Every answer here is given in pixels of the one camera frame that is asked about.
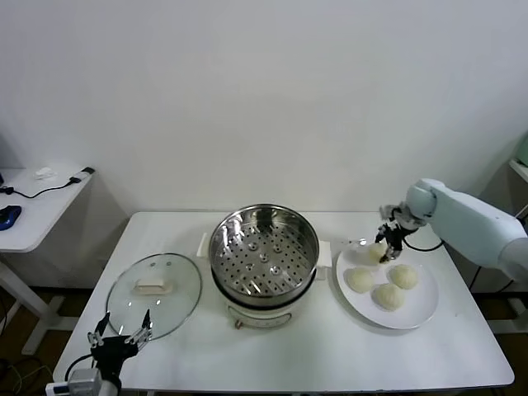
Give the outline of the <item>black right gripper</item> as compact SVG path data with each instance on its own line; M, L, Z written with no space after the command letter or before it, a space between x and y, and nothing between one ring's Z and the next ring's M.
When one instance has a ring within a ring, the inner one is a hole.
M398 222L386 222L378 227L375 242L386 242L381 244L381 247L384 248L384 250L379 262L386 263L396 260L403 250L403 240L407 236L408 230Z

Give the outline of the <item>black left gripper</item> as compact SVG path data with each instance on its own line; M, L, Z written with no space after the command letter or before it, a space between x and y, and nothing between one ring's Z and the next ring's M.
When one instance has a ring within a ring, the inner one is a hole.
M148 309L140 328L132 335L103 338L110 316L111 313L106 312L97 323L95 330L87 334L87 339L92 346L92 357L96 362L96 368L101 372L101 377L104 380L118 380L125 361L138 354L137 345L145 344L151 338L152 321Z

